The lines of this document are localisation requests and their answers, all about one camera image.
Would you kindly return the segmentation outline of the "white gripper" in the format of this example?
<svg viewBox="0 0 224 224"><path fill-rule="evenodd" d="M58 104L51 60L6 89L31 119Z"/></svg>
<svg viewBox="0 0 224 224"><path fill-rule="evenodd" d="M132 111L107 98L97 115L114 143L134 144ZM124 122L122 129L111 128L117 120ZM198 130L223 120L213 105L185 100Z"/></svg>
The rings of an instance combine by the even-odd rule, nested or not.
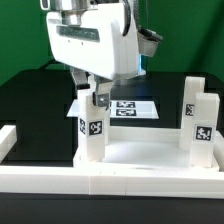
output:
<svg viewBox="0 0 224 224"><path fill-rule="evenodd" d="M70 72L77 90L90 88L86 72L95 74L93 103L108 107L111 80L131 78L138 72L137 29L130 5L50 3L46 10L54 58L74 67Z"/></svg>

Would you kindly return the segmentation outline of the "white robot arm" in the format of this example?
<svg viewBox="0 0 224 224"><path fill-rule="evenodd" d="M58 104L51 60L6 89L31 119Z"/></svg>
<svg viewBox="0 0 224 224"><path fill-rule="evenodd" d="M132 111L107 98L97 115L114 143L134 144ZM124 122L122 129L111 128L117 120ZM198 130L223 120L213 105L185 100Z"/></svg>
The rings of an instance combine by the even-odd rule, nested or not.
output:
<svg viewBox="0 0 224 224"><path fill-rule="evenodd" d="M40 0L56 61L68 65L76 86L95 76L93 103L106 107L115 80L137 75L139 57L163 40L138 22L138 0Z"/></svg>

